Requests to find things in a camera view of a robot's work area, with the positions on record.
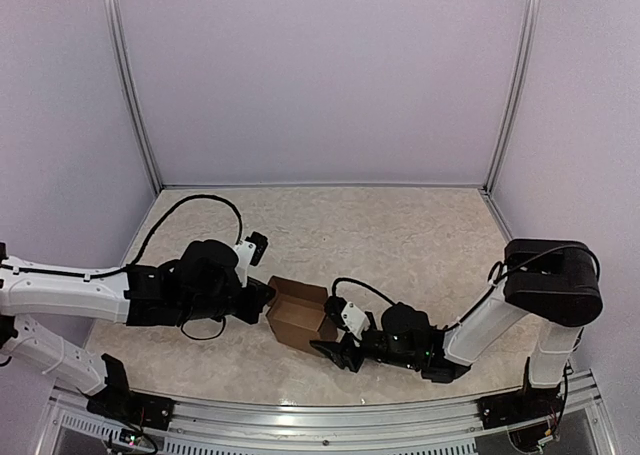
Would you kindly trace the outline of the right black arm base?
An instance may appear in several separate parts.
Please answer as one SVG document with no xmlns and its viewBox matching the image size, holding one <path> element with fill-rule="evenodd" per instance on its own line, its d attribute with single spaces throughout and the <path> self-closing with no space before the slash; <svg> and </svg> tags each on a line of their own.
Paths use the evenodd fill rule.
<svg viewBox="0 0 640 455">
<path fill-rule="evenodd" d="M 561 382 L 555 387 L 534 388 L 529 381 L 530 361 L 528 357 L 520 388 L 478 400 L 477 407 L 485 430 L 564 413 L 568 393 L 564 372 L 561 372 Z"/>
</svg>

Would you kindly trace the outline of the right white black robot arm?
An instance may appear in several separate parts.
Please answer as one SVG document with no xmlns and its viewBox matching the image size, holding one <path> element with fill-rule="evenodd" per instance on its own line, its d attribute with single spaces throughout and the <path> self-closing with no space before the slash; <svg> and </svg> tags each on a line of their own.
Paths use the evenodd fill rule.
<svg viewBox="0 0 640 455">
<path fill-rule="evenodd" d="M 511 398 L 512 411 L 531 419 L 563 380 L 581 331 L 603 310 L 600 275 L 597 256 L 581 242 L 513 239 L 490 270 L 486 291 L 452 325 L 439 328 L 426 312 L 394 301 L 376 318 L 331 295 L 324 310 L 343 336 L 310 345 L 341 369 L 358 372 L 371 359 L 448 384 L 468 373 L 513 325 L 536 316 L 541 326 L 525 364 L 525 386 Z"/>
</svg>

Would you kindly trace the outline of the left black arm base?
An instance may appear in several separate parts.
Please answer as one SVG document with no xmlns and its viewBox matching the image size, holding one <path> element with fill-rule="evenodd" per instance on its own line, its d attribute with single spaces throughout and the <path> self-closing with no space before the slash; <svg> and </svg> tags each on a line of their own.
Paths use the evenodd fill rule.
<svg viewBox="0 0 640 455">
<path fill-rule="evenodd" d="M 123 363 L 108 354 L 103 354 L 101 359 L 106 368 L 106 386 L 95 395 L 87 396 L 87 410 L 138 427 L 166 431 L 176 402 L 131 390 Z"/>
</svg>

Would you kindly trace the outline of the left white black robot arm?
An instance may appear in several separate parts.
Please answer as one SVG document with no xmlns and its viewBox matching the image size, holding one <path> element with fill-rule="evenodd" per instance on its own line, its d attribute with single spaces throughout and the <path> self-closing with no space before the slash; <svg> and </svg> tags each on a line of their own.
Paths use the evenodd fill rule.
<svg viewBox="0 0 640 455">
<path fill-rule="evenodd" d="M 93 355 L 44 328 L 37 314 L 67 315 L 129 327 L 183 327 L 190 321 L 258 322 L 275 296 L 251 278 L 261 251 L 250 241 L 230 247 L 195 241 L 160 266 L 130 264 L 110 271 L 34 264 L 6 257 L 1 264 L 1 353 L 31 363 L 82 394 L 99 394 L 121 420 L 140 409 L 122 363 Z"/>
</svg>

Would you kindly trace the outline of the brown cardboard box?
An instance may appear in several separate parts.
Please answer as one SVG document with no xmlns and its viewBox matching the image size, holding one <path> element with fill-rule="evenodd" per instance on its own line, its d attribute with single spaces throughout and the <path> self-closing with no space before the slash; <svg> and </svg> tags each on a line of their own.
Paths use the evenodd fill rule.
<svg viewBox="0 0 640 455">
<path fill-rule="evenodd" d="M 268 285 L 275 290 L 266 314 L 276 340 L 290 348 L 320 357 L 312 341 L 335 342 L 336 325 L 328 318 L 324 304 L 325 287 L 272 276 Z"/>
</svg>

